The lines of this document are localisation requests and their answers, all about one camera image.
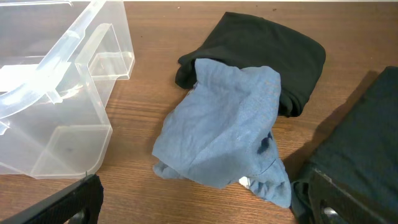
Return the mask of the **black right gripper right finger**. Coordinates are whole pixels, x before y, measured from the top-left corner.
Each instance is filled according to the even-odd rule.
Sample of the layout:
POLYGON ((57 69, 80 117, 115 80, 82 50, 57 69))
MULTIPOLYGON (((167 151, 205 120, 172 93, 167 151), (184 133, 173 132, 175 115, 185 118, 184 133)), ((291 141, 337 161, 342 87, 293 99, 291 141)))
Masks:
POLYGON ((376 203, 349 189, 318 169, 312 171, 308 196, 318 224, 383 224, 389 215, 376 203))

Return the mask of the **black folded garment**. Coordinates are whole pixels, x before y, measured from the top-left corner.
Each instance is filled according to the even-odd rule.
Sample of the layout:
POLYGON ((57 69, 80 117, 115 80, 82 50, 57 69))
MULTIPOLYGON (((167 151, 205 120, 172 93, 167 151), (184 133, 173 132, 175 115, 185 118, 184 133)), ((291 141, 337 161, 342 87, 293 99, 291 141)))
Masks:
POLYGON ((195 60, 210 58, 238 68, 268 66, 280 74, 279 114, 298 117, 310 99, 326 60, 315 40, 261 17, 226 12, 204 43, 179 58, 175 82, 191 89, 195 60))

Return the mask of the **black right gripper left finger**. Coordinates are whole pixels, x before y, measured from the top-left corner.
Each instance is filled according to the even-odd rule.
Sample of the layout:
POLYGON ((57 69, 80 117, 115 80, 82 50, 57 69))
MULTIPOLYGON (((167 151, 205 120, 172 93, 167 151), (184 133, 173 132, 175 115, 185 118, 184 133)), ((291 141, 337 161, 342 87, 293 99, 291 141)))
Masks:
POLYGON ((90 174, 2 224, 97 224, 104 200, 99 176, 90 174))

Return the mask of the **dark green garment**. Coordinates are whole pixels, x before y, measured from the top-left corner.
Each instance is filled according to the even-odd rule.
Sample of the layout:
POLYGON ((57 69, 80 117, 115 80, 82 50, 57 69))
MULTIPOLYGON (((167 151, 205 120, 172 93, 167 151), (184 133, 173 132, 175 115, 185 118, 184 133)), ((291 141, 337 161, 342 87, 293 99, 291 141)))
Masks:
POLYGON ((386 67, 362 92, 291 181, 298 223, 315 223, 308 196, 314 169, 376 203, 397 223, 397 67, 386 67))

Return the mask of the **light blue crumpled cloth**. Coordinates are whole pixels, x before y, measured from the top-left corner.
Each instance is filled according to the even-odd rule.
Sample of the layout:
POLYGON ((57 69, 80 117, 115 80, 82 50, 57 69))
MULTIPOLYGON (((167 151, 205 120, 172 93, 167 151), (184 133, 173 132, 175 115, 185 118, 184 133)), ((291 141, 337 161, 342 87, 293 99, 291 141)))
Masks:
POLYGON ((292 191, 272 127, 280 75, 268 66, 237 68, 208 58, 195 61, 197 82, 166 117, 156 139, 154 172, 222 189, 245 186, 282 208, 292 191))

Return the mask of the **clear plastic storage bin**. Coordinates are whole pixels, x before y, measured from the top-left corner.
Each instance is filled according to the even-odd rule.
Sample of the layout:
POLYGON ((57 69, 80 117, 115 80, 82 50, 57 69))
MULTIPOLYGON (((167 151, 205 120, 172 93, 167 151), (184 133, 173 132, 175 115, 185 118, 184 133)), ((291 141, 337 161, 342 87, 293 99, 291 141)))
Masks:
POLYGON ((134 63, 122 0, 2 1, 1 174, 94 174, 113 132, 107 102, 134 63))

